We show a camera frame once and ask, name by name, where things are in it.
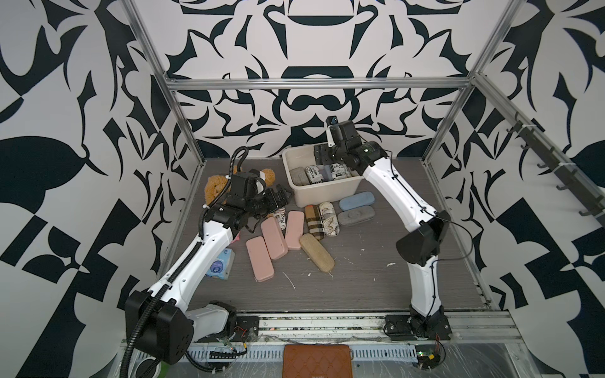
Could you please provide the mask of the newspaper flag case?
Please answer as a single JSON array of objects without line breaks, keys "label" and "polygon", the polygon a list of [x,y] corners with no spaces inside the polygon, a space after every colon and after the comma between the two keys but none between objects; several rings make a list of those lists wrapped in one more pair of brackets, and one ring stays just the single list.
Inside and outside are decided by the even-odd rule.
[{"label": "newspaper flag case", "polygon": [[304,172],[310,184],[321,184],[325,181],[321,170],[316,165],[307,166]]}]

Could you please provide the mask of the map print glasses case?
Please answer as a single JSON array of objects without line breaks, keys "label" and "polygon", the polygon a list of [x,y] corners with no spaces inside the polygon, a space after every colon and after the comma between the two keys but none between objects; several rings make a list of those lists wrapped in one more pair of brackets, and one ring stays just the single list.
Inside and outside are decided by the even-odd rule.
[{"label": "map print glasses case", "polygon": [[323,202],[318,205],[318,209],[325,236],[338,236],[340,233],[340,225],[334,205],[331,202]]}]

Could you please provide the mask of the blue glasses case back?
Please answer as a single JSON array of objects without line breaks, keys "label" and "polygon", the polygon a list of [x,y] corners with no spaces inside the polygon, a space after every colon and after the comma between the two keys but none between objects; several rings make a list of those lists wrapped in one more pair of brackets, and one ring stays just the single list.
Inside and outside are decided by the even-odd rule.
[{"label": "blue glasses case back", "polygon": [[360,192],[340,200],[339,207],[342,211],[349,211],[363,206],[371,206],[374,203],[375,197],[372,192]]}]

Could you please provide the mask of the blue glasses case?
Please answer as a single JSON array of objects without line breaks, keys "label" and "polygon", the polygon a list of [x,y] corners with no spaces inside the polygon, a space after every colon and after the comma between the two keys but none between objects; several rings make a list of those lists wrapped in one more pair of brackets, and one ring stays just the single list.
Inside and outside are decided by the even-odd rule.
[{"label": "blue glasses case", "polygon": [[323,165],[320,168],[320,171],[321,171],[324,182],[332,181],[332,171],[329,166]]},{"label": "blue glasses case", "polygon": [[349,211],[363,206],[371,206],[374,203],[375,197],[372,192],[360,192],[340,200],[339,207],[342,211]]}]

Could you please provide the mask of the grey glasses case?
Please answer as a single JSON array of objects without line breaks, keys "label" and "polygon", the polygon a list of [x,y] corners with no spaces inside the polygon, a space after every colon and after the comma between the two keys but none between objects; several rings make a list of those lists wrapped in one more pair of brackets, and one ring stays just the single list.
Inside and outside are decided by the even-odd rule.
[{"label": "grey glasses case", "polygon": [[375,217],[376,213],[372,206],[361,206],[355,209],[343,211],[338,214],[338,222],[344,227],[357,225]]}]

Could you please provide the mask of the tan woven glasses case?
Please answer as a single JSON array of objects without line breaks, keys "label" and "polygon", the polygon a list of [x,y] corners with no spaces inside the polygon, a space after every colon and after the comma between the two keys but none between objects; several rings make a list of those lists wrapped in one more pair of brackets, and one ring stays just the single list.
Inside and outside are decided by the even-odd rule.
[{"label": "tan woven glasses case", "polygon": [[329,252],[311,234],[304,234],[299,238],[302,250],[321,272],[332,272],[336,263]]}]

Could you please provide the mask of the grey woven rectangular case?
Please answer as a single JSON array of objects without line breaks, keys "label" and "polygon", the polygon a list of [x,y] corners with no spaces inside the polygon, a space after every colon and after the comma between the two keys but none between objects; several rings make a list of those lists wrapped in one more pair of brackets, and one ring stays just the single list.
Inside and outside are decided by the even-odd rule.
[{"label": "grey woven rectangular case", "polygon": [[310,185],[310,181],[309,181],[309,178],[306,174],[304,167],[294,168],[294,169],[290,170],[289,173],[290,173],[290,177],[291,177],[291,182],[295,186],[302,187],[302,186]]}]

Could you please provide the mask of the blue glasses case front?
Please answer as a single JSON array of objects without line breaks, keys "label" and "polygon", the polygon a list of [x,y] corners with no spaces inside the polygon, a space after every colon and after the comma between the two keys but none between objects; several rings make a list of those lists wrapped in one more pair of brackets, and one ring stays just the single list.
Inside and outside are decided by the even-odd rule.
[{"label": "blue glasses case front", "polygon": [[329,166],[323,165],[320,168],[320,171],[321,171],[324,182],[332,181],[332,171]]}]

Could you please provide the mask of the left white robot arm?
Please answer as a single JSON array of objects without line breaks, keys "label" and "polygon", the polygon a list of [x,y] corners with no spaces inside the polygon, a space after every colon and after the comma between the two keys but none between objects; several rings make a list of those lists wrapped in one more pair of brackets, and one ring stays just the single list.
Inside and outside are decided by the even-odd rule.
[{"label": "left white robot arm", "polygon": [[130,373],[132,355],[139,350],[154,361],[142,374],[154,374],[165,362],[173,365],[189,355],[192,343],[208,336],[228,339],[235,332],[236,310],[211,302],[198,310],[189,305],[212,264],[251,218],[261,220],[286,206],[282,186],[270,187],[260,171],[242,171],[249,149],[236,149],[229,161],[227,183],[204,207],[198,233],[176,263],[145,291],[134,291],[124,304],[127,346],[121,377]]}]

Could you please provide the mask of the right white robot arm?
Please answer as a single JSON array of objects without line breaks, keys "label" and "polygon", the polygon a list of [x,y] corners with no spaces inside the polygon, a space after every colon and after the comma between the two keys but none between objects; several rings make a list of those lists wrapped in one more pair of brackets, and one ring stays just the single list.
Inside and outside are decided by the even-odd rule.
[{"label": "right white robot arm", "polygon": [[392,154],[359,135],[352,121],[326,120],[327,141],[314,149],[318,163],[340,163],[372,184],[400,217],[407,234],[395,244],[411,280],[407,315],[385,318],[384,334],[395,341],[447,340],[451,326],[440,298],[439,254],[452,219],[427,203],[395,168]]}]

